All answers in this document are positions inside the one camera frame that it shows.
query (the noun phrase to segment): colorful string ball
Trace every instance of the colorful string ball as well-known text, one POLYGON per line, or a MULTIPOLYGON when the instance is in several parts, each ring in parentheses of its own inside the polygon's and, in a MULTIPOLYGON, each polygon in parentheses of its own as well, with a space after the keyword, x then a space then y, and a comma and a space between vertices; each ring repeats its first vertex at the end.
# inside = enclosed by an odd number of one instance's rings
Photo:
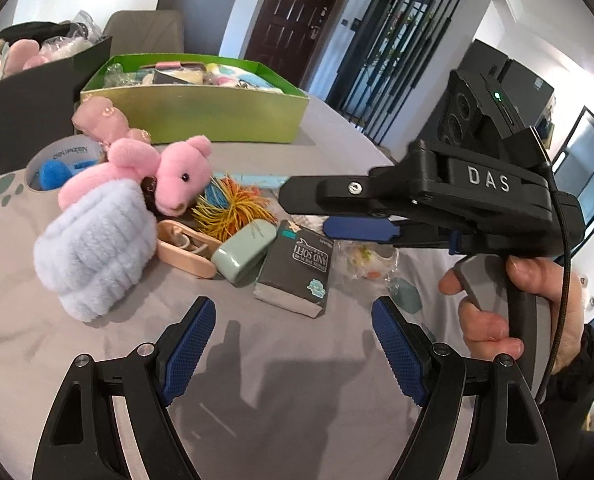
POLYGON ((258 188, 242 186, 226 176, 212 179, 192 214, 199 231, 225 242, 253 220, 276 224, 277 219, 266 209, 269 203, 258 188))

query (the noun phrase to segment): black sleeve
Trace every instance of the black sleeve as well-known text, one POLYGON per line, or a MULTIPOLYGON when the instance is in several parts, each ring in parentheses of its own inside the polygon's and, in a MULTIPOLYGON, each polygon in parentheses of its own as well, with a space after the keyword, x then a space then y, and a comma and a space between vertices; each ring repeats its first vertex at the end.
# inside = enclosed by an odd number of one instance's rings
POLYGON ((594 330, 586 325, 581 352, 551 378, 540 406, 562 480, 586 480, 594 466, 594 432, 582 429, 593 402, 594 330))

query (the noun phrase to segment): gray tablecloth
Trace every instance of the gray tablecloth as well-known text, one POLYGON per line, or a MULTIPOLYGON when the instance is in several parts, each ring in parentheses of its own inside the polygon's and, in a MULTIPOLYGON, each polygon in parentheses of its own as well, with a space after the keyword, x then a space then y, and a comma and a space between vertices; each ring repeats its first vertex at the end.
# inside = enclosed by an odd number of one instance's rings
MULTIPOLYGON (((278 175, 365 174, 388 164, 316 98, 293 145, 216 144, 211 162, 215 171, 278 175)), ((115 310, 83 324, 65 314, 32 265, 36 237, 59 213, 56 193, 32 192, 22 181, 22 173, 0 177, 0 460, 15 480, 31 476, 72 359, 125 356, 179 321, 198 295, 215 301, 217 325, 170 413, 204 480, 388 477, 418 412, 401 395, 371 329, 369 309, 381 285, 348 280, 335 264, 328 307, 313 320, 255 300, 251 286, 198 280, 155 259, 115 310)), ((432 306, 427 314, 424 306, 426 325, 463 351, 456 300, 436 291, 451 259, 410 251, 402 261, 432 306)), ((125 405, 115 404, 133 478, 145 480, 125 405)), ((465 426, 459 431, 467 434, 465 426)), ((458 455, 446 478, 454 478, 458 455)))

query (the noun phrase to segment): black cable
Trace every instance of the black cable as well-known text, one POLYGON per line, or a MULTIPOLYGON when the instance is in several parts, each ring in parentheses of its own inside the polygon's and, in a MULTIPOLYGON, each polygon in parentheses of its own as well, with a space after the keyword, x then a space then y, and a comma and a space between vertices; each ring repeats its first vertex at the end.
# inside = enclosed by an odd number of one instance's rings
POLYGON ((550 197, 557 214, 559 225, 561 228, 561 236, 564 245, 564 283, 561 289, 561 302, 559 305, 559 315, 557 317, 557 329, 555 330, 555 337, 552 341, 552 348, 550 349, 550 355, 548 357, 548 364, 544 372, 537 395, 535 396, 535 402, 539 404, 546 389, 548 388, 548 382, 552 375, 552 370, 555 367, 555 361, 557 360, 557 353, 559 352, 559 346, 561 344, 561 337, 564 333, 564 325, 566 324, 566 311, 568 309, 568 292, 570 291, 570 275, 572 273, 572 255, 570 248, 570 237, 568 235, 568 227, 566 225, 566 218, 564 217, 561 209, 561 202, 557 194, 557 185, 555 183, 555 177, 552 173, 552 168, 548 171, 548 185, 550 187, 550 197))

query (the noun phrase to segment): blue gripper pad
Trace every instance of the blue gripper pad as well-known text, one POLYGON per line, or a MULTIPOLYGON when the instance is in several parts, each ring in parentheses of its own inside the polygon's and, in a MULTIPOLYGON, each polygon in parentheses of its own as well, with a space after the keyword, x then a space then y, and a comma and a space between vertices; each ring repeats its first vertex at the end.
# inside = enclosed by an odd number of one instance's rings
POLYGON ((324 234, 333 240, 387 243, 399 236, 399 227, 387 218, 331 216, 324 222, 324 234))
POLYGON ((197 298, 184 319, 169 327, 157 343, 158 391, 165 407, 186 391, 216 319, 215 304, 197 298))
POLYGON ((395 314, 388 308, 387 301, 392 303, 390 298, 379 298, 372 304, 372 328, 388 358, 401 392, 411 397, 418 406, 425 406, 429 397, 424 369, 427 366, 419 360, 418 353, 404 335, 400 322, 395 320, 395 314))

